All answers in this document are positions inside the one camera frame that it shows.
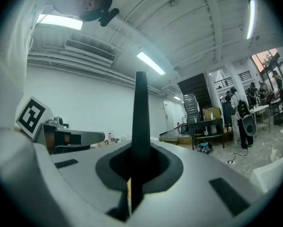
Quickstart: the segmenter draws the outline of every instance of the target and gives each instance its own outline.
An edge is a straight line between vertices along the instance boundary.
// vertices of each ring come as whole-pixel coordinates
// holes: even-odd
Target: white table
[[[268,111],[268,115],[269,115],[269,123],[264,123],[264,112],[265,111]],[[263,106],[259,106],[257,108],[253,108],[250,110],[251,114],[254,115],[254,120],[255,120],[255,125],[256,125],[256,129],[258,128],[262,128],[264,130],[264,127],[268,126],[269,125],[269,132],[271,132],[271,121],[270,121],[270,110],[269,110],[269,105],[263,105]],[[260,124],[257,124],[256,122],[256,115],[262,115],[262,123]]]

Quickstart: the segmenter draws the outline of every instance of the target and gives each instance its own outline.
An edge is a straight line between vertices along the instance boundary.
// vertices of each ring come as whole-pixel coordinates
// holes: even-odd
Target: black pants
[[[237,122],[238,122],[238,128],[239,128],[239,133],[240,133],[241,147],[243,149],[245,149],[245,148],[247,148],[246,138],[247,138],[247,141],[248,141],[248,145],[253,145],[253,136],[248,136],[246,134],[245,128],[242,124],[242,119],[237,120]]]

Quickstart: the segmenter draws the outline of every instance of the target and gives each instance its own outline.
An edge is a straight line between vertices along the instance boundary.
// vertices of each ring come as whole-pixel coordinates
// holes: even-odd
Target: ceiling light
[[[147,56],[144,52],[140,52],[137,55],[137,58],[141,59],[144,63],[158,72],[160,75],[165,75],[166,73],[162,68],[160,68],[149,56]]]
[[[250,23],[249,23],[249,30],[247,35],[247,40],[251,38],[253,27],[254,27],[254,20],[255,20],[255,0],[251,0],[249,4],[250,9]]]
[[[50,14],[40,14],[38,16],[37,23],[59,25],[77,30],[81,30],[81,27],[83,25],[83,21],[73,19],[70,17],[62,17],[62,16],[56,16]]]

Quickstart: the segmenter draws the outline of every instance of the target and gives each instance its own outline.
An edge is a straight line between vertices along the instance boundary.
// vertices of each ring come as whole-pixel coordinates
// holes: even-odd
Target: cardboard box
[[[211,120],[211,113],[213,113],[213,117],[215,119],[221,119],[220,108],[209,108],[209,109],[203,109],[203,114],[205,116],[205,120]]]

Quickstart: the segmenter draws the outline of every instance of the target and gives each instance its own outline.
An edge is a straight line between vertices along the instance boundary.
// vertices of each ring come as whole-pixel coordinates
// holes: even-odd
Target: doorway
[[[163,103],[164,103],[164,109],[165,109],[165,119],[166,119],[167,131],[169,132],[174,129],[172,110],[168,102],[163,101]]]

